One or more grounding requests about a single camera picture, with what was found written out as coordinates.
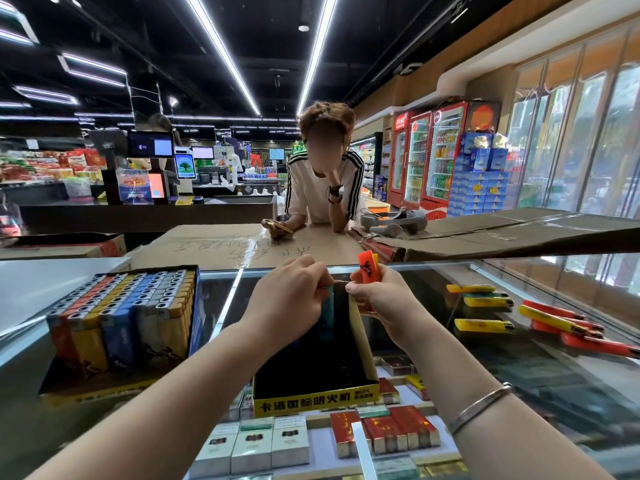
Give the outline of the stack of blue boxes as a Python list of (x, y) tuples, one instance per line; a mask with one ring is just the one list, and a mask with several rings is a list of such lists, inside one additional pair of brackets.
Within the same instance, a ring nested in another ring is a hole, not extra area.
[(504, 209), (509, 172), (508, 139), (500, 133), (466, 132), (454, 161), (448, 217)]

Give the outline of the screen with green tree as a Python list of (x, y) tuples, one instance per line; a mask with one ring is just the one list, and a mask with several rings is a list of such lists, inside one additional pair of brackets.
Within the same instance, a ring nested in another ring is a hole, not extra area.
[(176, 174), (180, 180), (197, 179), (195, 159), (192, 152), (177, 152), (174, 154)]

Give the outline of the person's left forearm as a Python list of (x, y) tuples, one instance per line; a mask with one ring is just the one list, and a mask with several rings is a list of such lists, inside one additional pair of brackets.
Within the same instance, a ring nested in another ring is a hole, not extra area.
[(235, 323), (25, 480), (182, 480), (250, 377), (278, 350)]

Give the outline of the red lighter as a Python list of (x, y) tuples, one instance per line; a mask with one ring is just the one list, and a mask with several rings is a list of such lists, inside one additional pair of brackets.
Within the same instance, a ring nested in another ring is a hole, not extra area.
[[(580, 326), (584, 326), (587, 329), (589, 329), (589, 334), (588, 336), (590, 337), (594, 337), (597, 339), (603, 339), (604, 338), (604, 327), (596, 324), (596, 323), (592, 323), (592, 322), (587, 322), (587, 321), (574, 321), (576, 323), (578, 323), (578, 325)], [(544, 333), (551, 333), (551, 334), (555, 334), (555, 335), (559, 335), (560, 333), (563, 332), (563, 330), (558, 329), (554, 326), (549, 326), (548, 324), (544, 323), (544, 322), (539, 322), (539, 321), (531, 321), (531, 325), (530, 325), (530, 329), (531, 330), (535, 330), (535, 331), (540, 331), (540, 332), (544, 332)]]
[(539, 312), (543, 312), (543, 313), (546, 313), (546, 314), (549, 314), (549, 315), (554, 315), (554, 316), (557, 316), (557, 317), (562, 317), (562, 318), (567, 319), (567, 320), (569, 320), (569, 319), (570, 320), (580, 320), (580, 321), (586, 321), (587, 320), (586, 316), (578, 314), (578, 313), (576, 313), (574, 311), (566, 310), (564, 308), (558, 308), (558, 307), (555, 307), (555, 306), (545, 305), (545, 304), (538, 303), (538, 302), (535, 302), (535, 301), (531, 301), (531, 300), (528, 300), (528, 299), (525, 299), (523, 301), (523, 305), (524, 306), (528, 306), (530, 308), (533, 308), (533, 309), (535, 309), (535, 310), (537, 310)]
[(564, 332), (562, 332), (559, 336), (562, 343), (564, 343), (564, 345), (568, 347), (640, 360), (640, 347), (631, 346), (622, 342), (607, 339), (581, 337)]

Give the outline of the small red cigarette pack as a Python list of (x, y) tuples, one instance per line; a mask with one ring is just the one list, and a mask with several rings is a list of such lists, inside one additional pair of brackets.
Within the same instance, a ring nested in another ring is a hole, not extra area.
[(401, 403), (401, 395), (396, 387), (389, 381), (388, 378), (379, 379), (380, 393), (379, 399), (376, 404), (383, 404), (386, 406)]

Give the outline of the rows of boxed lighters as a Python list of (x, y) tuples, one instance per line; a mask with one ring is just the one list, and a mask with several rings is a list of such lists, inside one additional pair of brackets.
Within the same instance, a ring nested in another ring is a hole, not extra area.
[(54, 364), (82, 379), (187, 359), (196, 324), (197, 266), (96, 274), (45, 310)]

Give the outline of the yellow cigarette pack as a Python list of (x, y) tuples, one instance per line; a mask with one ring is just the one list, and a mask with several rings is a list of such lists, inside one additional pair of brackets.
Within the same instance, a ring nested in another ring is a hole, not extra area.
[(431, 398), (428, 394), (426, 387), (424, 386), (420, 375), (408, 374), (405, 376), (406, 386), (411, 389), (416, 395), (420, 397), (423, 402), (430, 401)]

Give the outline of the person's left hand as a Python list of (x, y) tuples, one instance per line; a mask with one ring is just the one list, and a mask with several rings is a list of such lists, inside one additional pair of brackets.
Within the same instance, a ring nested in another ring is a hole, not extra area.
[(302, 302), (303, 276), (331, 276), (311, 255), (291, 258), (256, 284), (240, 325), (268, 357), (306, 333), (319, 319), (322, 306)]

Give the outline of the orange lighter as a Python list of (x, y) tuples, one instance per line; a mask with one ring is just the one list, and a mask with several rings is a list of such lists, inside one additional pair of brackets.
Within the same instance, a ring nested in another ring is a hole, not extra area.
[(354, 283), (370, 284), (382, 281), (378, 254), (366, 250), (358, 254), (359, 270), (355, 272)]

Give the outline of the black and yellow display box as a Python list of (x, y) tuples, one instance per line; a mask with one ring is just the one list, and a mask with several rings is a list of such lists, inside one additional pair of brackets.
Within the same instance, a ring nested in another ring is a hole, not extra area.
[(333, 320), (321, 318), (253, 379), (256, 418), (373, 404), (380, 381), (356, 300), (333, 284)]

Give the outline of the dark checkout counter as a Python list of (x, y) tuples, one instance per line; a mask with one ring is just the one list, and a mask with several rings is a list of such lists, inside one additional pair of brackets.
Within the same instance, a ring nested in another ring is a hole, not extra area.
[(53, 233), (167, 232), (180, 225), (260, 223), (276, 216), (276, 196), (206, 198), (203, 204), (127, 204), (59, 201), (21, 206), (28, 231)]

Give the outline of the large flattened cardboard box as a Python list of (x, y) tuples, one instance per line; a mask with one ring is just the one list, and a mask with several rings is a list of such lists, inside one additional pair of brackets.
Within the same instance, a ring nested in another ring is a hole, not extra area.
[(393, 262), (640, 253), (640, 220), (526, 208), (428, 223)]

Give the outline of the dark cigarette pack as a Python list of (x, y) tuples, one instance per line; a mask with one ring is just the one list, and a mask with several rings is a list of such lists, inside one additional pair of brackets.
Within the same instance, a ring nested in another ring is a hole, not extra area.
[(382, 368), (390, 376), (408, 376), (415, 373), (415, 367), (408, 357), (387, 356), (380, 359)]

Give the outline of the blue and orange sign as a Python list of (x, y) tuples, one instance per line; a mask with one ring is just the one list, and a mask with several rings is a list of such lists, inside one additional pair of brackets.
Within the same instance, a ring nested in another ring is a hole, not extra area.
[(147, 170), (116, 170), (118, 195), (123, 204), (153, 204), (149, 173)]

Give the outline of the narrow red drinks cooler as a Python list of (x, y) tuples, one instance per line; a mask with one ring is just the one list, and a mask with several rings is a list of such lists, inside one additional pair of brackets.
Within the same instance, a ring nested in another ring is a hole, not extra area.
[(395, 208), (400, 208), (403, 203), (404, 167), (406, 156), (407, 137), (411, 112), (401, 112), (394, 116), (392, 121), (391, 147), (388, 176), (388, 202)]
[(424, 192), (433, 112), (411, 112), (409, 116), (403, 171), (403, 206), (416, 210)]

